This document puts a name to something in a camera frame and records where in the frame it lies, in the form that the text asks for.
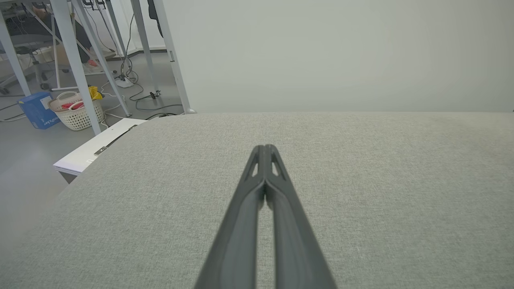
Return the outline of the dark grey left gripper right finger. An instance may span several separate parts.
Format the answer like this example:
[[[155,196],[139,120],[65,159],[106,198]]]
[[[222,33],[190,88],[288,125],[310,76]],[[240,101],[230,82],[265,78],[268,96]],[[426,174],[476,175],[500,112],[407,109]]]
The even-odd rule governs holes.
[[[335,289],[336,283],[277,147],[265,146],[265,196],[273,212],[277,289]]]

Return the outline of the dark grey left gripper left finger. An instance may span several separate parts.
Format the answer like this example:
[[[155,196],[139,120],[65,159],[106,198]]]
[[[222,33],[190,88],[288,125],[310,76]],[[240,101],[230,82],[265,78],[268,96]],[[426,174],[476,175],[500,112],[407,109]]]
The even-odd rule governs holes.
[[[250,153],[220,229],[195,283],[196,289],[254,289],[258,214],[264,202],[264,146]]]

